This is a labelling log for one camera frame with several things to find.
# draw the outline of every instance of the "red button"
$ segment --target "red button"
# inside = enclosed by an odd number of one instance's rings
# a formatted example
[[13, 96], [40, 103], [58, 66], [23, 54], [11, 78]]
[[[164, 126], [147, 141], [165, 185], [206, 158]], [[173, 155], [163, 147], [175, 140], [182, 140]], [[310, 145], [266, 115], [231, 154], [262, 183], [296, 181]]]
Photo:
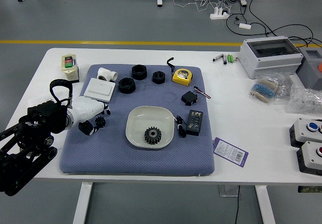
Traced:
[[317, 153], [317, 155], [319, 155], [320, 157], [322, 157], [322, 147], [319, 147], [319, 148], [316, 150], [316, 153]]

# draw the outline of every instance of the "robotic arm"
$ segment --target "robotic arm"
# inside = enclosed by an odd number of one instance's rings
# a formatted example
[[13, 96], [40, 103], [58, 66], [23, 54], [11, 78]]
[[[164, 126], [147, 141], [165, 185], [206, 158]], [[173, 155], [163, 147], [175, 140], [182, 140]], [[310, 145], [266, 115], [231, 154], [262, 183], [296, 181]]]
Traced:
[[[69, 89], [67, 99], [59, 100], [53, 88], [63, 86]], [[72, 104], [72, 84], [66, 80], [50, 83], [50, 92], [56, 102], [47, 101], [27, 109], [27, 115], [18, 124], [0, 133], [0, 141], [13, 137], [0, 149], [0, 191], [8, 196], [17, 194], [56, 155], [57, 149], [51, 145], [51, 133], [60, 133], [78, 124], [86, 135], [92, 135], [105, 125], [103, 117], [98, 117], [97, 126], [88, 121], [104, 110], [110, 114], [108, 106], [86, 97], [79, 97]], [[9, 154], [15, 145], [20, 147], [17, 154]]]

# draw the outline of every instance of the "plastic bag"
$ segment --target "plastic bag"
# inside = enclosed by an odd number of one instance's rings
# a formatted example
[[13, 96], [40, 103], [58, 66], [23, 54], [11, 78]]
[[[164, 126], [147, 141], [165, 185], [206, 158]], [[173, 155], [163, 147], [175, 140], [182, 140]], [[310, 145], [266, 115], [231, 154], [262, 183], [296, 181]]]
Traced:
[[273, 100], [281, 103], [281, 100], [290, 99], [292, 85], [293, 82], [288, 74], [257, 74], [256, 83], [251, 89], [251, 96], [265, 103]]
[[287, 112], [322, 115], [322, 91], [293, 85]]

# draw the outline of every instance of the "yellow tape measure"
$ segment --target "yellow tape measure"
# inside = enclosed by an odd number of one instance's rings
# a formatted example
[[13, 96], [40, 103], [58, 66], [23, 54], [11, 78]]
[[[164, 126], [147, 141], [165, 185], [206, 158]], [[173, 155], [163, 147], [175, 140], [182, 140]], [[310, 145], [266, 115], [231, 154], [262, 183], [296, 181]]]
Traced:
[[172, 81], [184, 86], [188, 86], [192, 79], [192, 73], [188, 69], [178, 69], [172, 77]]

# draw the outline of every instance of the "gray electrical box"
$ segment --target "gray electrical box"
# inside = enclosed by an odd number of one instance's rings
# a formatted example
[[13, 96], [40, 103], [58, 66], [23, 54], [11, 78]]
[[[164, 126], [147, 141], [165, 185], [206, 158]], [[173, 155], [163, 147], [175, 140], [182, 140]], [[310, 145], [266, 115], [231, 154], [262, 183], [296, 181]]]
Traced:
[[322, 63], [321, 48], [299, 48], [304, 58], [296, 73], [305, 88], [322, 90], [322, 72], [318, 66]]
[[294, 74], [303, 55], [285, 36], [246, 39], [239, 59], [251, 79], [258, 73]]

